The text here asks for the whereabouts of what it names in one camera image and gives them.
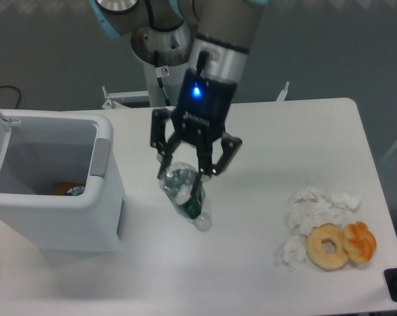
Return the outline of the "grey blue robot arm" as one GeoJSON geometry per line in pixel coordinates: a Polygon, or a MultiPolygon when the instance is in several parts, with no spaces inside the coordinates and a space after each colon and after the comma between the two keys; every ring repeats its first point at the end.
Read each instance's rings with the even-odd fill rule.
{"type": "Polygon", "coordinates": [[[183,66],[176,101],[164,76],[156,77],[163,106],[151,118],[150,144],[161,171],[177,147],[196,149],[198,173],[191,196],[204,181],[226,170],[242,145],[225,129],[266,1],[92,1],[98,20],[112,36],[130,35],[139,59],[155,70],[183,66]]]}

